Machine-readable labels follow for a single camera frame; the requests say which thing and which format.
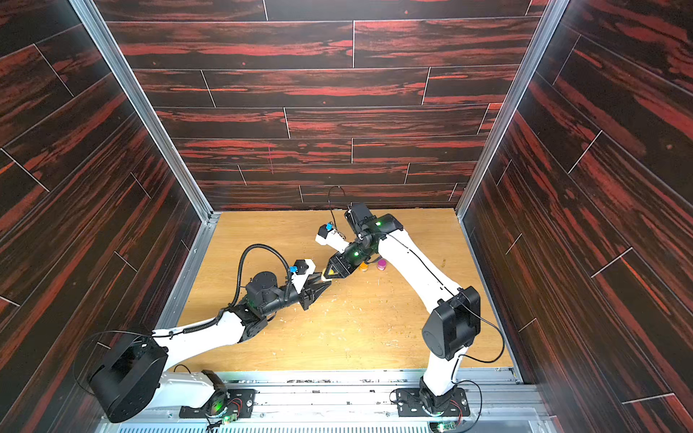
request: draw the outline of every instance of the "black mounting plate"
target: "black mounting plate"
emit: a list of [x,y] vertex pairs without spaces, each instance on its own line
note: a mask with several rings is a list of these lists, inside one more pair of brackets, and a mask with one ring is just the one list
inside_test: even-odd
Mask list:
[[[423,410],[423,403],[419,399],[419,388],[398,388],[393,391],[396,396],[397,403],[397,413],[402,417],[411,416],[432,416]],[[471,412],[469,411],[469,403],[467,402],[467,395],[464,390],[459,387],[455,387],[453,391],[452,400],[457,402],[457,404],[462,408],[462,416],[469,416]],[[442,415],[438,416],[459,416],[457,408],[451,403]]]
[[[229,398],[239,398],[243,404],[240,406],[239,418],[250,418],[253,413],[253,407],[255,406],[255,390],[254,389],[228,389]],[[231,415],[233,413],[238,413],[238,406],[233,403],[229,403],[228,410],[224,415]],[[178,418],[208,418],[205,416],[204,412],[200,408],[182,406],[180,412],[178,413]]]

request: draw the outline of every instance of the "metal grate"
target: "metal grate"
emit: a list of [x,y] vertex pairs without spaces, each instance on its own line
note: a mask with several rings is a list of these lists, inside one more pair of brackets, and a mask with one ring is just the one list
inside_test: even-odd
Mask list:
[[[205,427],[174,425],[160,427],[152,424],[121,426],[118,433],[205,433]],[[250,427],[227,425],[215,428],[213,433],[428,433],[424,425],[390,425],[390,426],[296,426],[296,427]]]

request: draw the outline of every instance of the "wooden wall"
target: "wooden wall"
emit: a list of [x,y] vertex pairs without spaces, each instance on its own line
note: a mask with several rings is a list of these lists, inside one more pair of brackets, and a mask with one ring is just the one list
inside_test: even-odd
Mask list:
[[456,205],[545,7],[96,3],[218,211]]
[[692,20],[572,0],[464,217],[566,432],[693,431]]
[[78,347],[154,326],[200,220],[67,0],[0,17],[0,431],[89,432]]

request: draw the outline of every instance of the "cable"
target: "cable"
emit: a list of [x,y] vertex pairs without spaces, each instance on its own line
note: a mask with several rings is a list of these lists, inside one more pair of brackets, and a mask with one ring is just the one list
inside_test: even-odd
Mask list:
[[153,337],[152,335],[144,335],[144,334],[140,334],[140,333],[133,333],[133,332],[130,332],[130,331],[128,331],[128,330],[104,330],[104,331],[101,331],[101,332],[99,332],[99,333],[93,333],[93,334],[91,334],[90,336],[88,336],[87,338],[83,339],[82,342],[80,343],[80,345],[77,347],[77,351],[76,351],[76,353],[75,353],[75,359],[72,361],[72,367],[71,367],[71,369],[72,369],[72,378],[75,380],[75,383],[77,384],[77,386],[80,387],[80,388],[82,389],[82,391],[86,392],[86,393],[89,394],[90,396],[94,396],[94,393],[93,393],[93,392],[90,392],[88,389],[84,388],[84,387],[82,386],[82,384],[80,383],[79,379],[77,378],[77,374],[75,373],[75,363],[76,363],[77,359],[79,358],[79,354],[80,354],[80,352],[82,351],[82,348],[84,347],[84,345],[85,345],[88,341],[90,341],[91,339],[93,339],[93,338],[96,337],[97,335],[104,335],[104,334],[110,334],[110,333],[120,333],[120,334],[137,335],[138,337],[145,337],[145,338],[158,338],[158,337]]
[[229,304],[229,307],[235,306],[236,302],[238,301],[238,297],[240,296],[240,279],[241,275],[243,274],[243,262],[245,261],[245,257],[248,255],[248,253],[255,248],[266,249],[277,256],[277,258],[279,258],[281,261],[284,269],[286,269],[286,289],[284,289],[284,301],[289,300],[289,293],[291,291],[291,271],[289,270],[289,264],[286,262],[284,257],[282,257],[282,255],[271,246],[265,244],[253,244],[246,248],[245,251],[243,251],[243,254],[240,255],[240,261],[238,262],[238,280],[236,281],[236,294],[234,295],[234,300]]
[[330,215],[332,215],[332,224],[334,224],[335,230],[337,230],[337,233],[339,233],[342,237],[344,237],[344,235],[342,235],[342,233],[337,229],[337,219],[335,218],[334,212],[332,212],[332,203],[330,202],[330,193],[332,192],[333,188],[339,188],[340,190],[342,190],[342,194],[345,197],[347,196],[347,194],[344,192],[344,188],[342,188],[341,186],[331,186],[330,189],[327,190],[327,206],[330,209]]
[[468,432],[469,430],[472,430],[474,428],[474,426],[476,425],[476,423],[479,422],[479,417],[481,417],[481,409],[484,406],[484,396],[482,395],[481,387],[479,386],[479,384],[474,382],[473,380],[469,380],[469,379],[460,380],[458,382],[458,384],[463,383],[463,382],[473,383],[479,389],[479,412],[477,413],[477,418],[474,420],[474,423],[471,426],[469,426],[468,429],[465,429],[465,430],[462,430],[461,432],[456,432],[456,433],[465,433],[465,432]]
[[[392,234],[390,234],[390,233],[385,233],[385,232],[382,232],[382,234],[388,235],[390,238],[395,239],[397,242],[399,242],[400,245],[402,245],[404,248],[408,249],[412,254],[414,254],[414,256],[416,256],[416,258],[419,259],[419,261],[421,262],[421,264],[423,265],[423,267],[426,268],[426,270],[429,271],[429,273],[430,273],[431,275],[433,275],[433,278],[435,278],[436,281],[438,281],[438,283],[439,283],[442,287],[445,287],[445,289],[448,291],[448,293],[453,294],[453,293],[452,293],[452,292],[451,292],[451,291],[450,291],[450,290],[438,279],[438,277],[436,276],[436,274],[434,274],[433,271],[430,270],[430,269],[428,268],[428,266],[426,266],[426,264],[423,262],[423,260],[421,260],[421,257],[419,257],[419,255],[418,255],[417,253],[415,253],[414,250],[412,250],[411,248],[409,248],[407,245],[404,245],[399,239],[395,238]],[[461,290],[460,290],[459,292],[462,293],[462,294],[464,295],[464,297],[467,299],[467,302],[469,302],[469,305],[471,305],[471,304],[472,304],[472,301],[469,300],[469,298],[467,297],[467,295],[464,294],[464,292],[462,292]],[[467,354],[465,354],[465,355],[460,355],[460,357],[463,357],[463,356],[464,356],[464,357],[469,358],[470,360],[475,360],[475,361],[477,361],[477,362],[482,362],[482,363],[484,363],[484,364],[493,364],[494,362],[498,361],[498,360],[500,359],[500,357],[503,356],[503,353],[505,352],[505,338],[503,338],[503,333],[500,331],[500,329],[499,329],[496,325],[492,324],[490,321],[484,319],[483,317],[481,317],[481,316],[479,316],[478,314],[476,314],[475,312],[473,312],[468,306],[466,306],[466,305],[464,305],[464,304],[462,304],[462,306],[465,307],[465,309],[467,309],[467,311],[469,311],[471,314],[473,314],[474,316],[476,316],[479,320],[481,320],[481,321],[487,323],[488,325],[491,325],[492,327],[495,328],[496,331],[498,331],[498,334],[500,335],[500,341],[502,342],[502,347],[500,348],[500,353],[498,354],[498,356],[495,357],[494,359],[490,360],[490,361],[479,360],[479,359],[477,359],[477,358],[475,358],[475,357],[473,357],[473,356],[469,356],[469,355],[467,355]],[[453,377],[455,376],[455,373],[456,373],[456,372],[457,372],[457,367],[455,367],[455,369],[453,370]]]
[[176,370],[178,367],[185,367],[185,369],[188,371],[188,373],[193,374],[193,372],[190,371],[190,369],[188,368],[188,366],[186,366],[185,364],[178,364],[177,366],[173,367],[173,373],[175,373],[175,370]]

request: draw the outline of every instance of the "wooden tabletop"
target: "wooden tabletop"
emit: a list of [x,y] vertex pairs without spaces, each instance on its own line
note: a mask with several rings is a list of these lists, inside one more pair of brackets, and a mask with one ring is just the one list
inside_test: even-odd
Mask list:
[[[474,286],[481,295],[482,317],[496,324],[471,253],[452,209],[377,210],[392,213],[419,249],[463,288]],[[353,240],[344,219],[335,211],[337,226]],[[334,254],[315,242],[318,228],[331,221],[328,211],[226,212],[204,258],[200,273],[183,310],[179,325],[216,316],[234,297],[238,260],[250,244],[274,247],[293,264],[311,258],[322,271]],[[280,281],[283,267],[268,251],[254,249],[245,259],[243,285],[256,273],[274,272]],[[373,264],[332,286],[303,311],[295,304],[255,338],[184,361],[192,371],[277,371],[416,369],[428,364],[429,350],[421,328],[428,313],[407,281],[392,266],[379,271]],[[496,357],[501,347],[498,332],[482,323],[468,354],[483,360]],[[463,360],[462,367],[512,366],[506,352],[494,364]]]

